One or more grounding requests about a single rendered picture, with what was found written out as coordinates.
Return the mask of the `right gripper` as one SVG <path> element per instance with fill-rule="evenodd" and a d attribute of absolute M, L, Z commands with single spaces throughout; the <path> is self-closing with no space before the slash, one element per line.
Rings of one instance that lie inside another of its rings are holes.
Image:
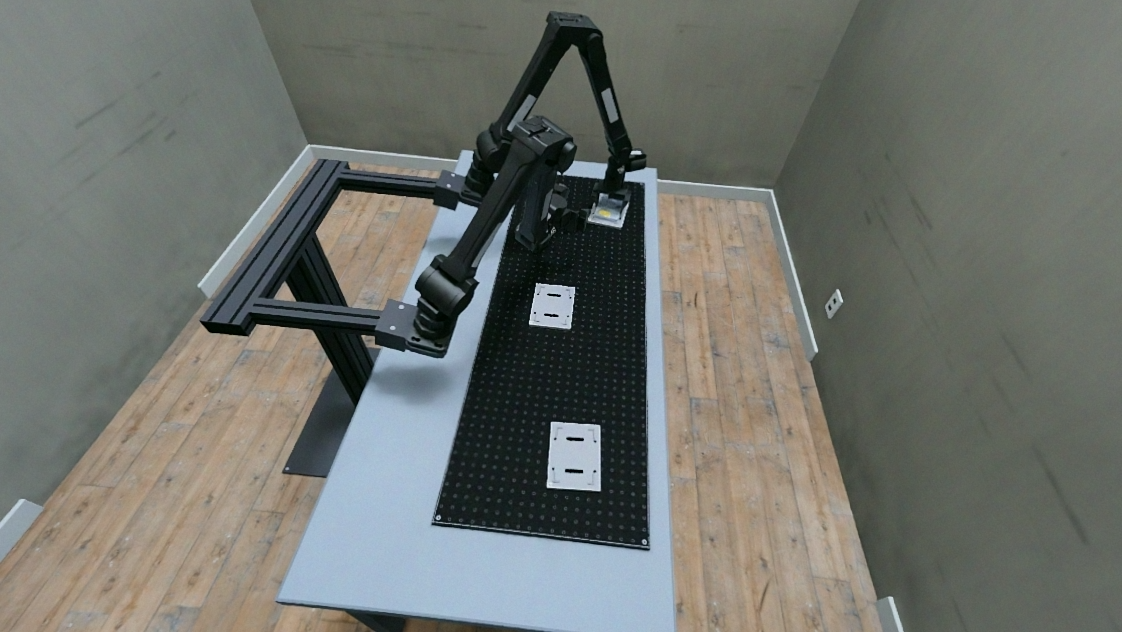
<path fill-rule="evenodd" d="M 587 220 L 591 214 L 591 210 L 592 209 L 581 209 L 580 217 L 578 219 L 578 225 L 576 223 L 576 220 L 578 218 L 578 211 L 574 212 L 573 210 L 571 210 L 570 221 L 563 225 L 562 227 L 560 227 L 560 225 L 558 223 L 557 231 L 559 231 L 560 229 L 565 229 L 567 231 L 570 232 L 579 231 L 582 233 L 585 231 Z"/>

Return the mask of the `white rectangular plate nest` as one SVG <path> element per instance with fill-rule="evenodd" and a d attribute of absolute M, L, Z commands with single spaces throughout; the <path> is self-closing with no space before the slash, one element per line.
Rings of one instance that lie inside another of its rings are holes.
<path fill-rule="evenodd" d="M 592 210 L 591 210 L 591 214 L 589 216 L 587 223 L 601 225 L 601 226 L 606 226 L 606 227 L 610 227 L 610 228 L 615 228 L 615 229 L 620 229 L 620 227 L 623 225 L 623 221 L 624 221 L 624 217 L 626 214 L 627 207 L 625 207 L 623 209 L 623 211 L 622 211 L 622 213 L 619 216 L 619 219 L 618 219 L 618 223 L 617 223 L 617 222 L 609 222 L 609 221 L 604 221 L 604 220 L 594 218 L 594 213 L 596 211 L 596 207 L 595 207 L 595 203 L 594 203 L 594 207 L 592 207 Z"/>

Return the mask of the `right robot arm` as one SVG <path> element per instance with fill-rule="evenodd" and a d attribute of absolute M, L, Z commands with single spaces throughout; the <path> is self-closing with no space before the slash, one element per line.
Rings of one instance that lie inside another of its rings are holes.
<path fill-rule="evenodd" d="M 415 282 L 421 295 L 407 338 L 411 346 L 445 352 L 456 317 L 470 304 L 480 283 L 473 277 L 482 255 L 527 183 L 516 240 L 540 251 L 557 233 L 558 222 L 561 227 L 570 221 L 571 210 L 565 208 L 570 190 L 555 182 L 557 173 L 564 174 L 574 162 L 573 137 L 543 115 L 515 123 L 511 135 L 508 156 L 456 248 L 448 256 L 434 256 Z"/>

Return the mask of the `white flat rectangular plate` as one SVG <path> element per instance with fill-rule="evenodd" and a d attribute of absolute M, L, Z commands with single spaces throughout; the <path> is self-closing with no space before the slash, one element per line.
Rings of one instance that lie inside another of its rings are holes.
<path fill-rule="evenodd" d="M 570 331 L 573 302 L 574 287 L 536 283 L 528 326 Z"/>

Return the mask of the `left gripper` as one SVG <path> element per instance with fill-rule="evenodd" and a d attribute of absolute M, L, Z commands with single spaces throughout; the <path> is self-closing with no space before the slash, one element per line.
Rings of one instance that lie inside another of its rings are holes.
<path fill-rule="evenodd" d="M 629 186 L 628 184 L 624 183 L 623 187 L 620 187 L 622 178 L 623 176 L 617 178 L 611 178 L 611 176 L 607 175 L 606 172 L 605 185 L 603 185 L 604 178 L 600 178 L 599 183 L 595 183 L 591 196 L 594 199 L 596 208 L 599 203 L 600 192 L 603 192 L 609 194 L 608 196 L 609 199 L 623 201 L 620 207 L 620 213 L 622 213 L 623 209 L 627 207 L 627 204 L 629 203 L 629 196 L 632 193 L 631 191 L 627 191 Z"/>

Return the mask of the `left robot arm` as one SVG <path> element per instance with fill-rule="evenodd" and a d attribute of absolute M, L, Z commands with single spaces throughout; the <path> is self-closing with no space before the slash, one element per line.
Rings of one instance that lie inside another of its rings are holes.
<path fill-rule="evenodd" d="M 623 187 L 626 172 L 646 168 L 647 155 L 641 148 L 632 148 L 628 132 L 623 123 L 606 59 L 603 33 L 582 13 L 550 11 L 545 20 L 548 26 L 539 47 L 502 116 L 476 139 L 477 149 L 473 149 L 473 162 L 467 171 L 461 196 L 482 203 L 495 180 L 494 174 L 500 172 L 511 150 L 511 141 L 514 139 L 511 135 L 513 127 L 527 119 L 558 63 L 572 44 L 578 47 L 583 61 L 601 116 L 608 152 L 611 154 L 603 185 L 606 172 L 611 178 L 623 176 L 620 185 Z"/>

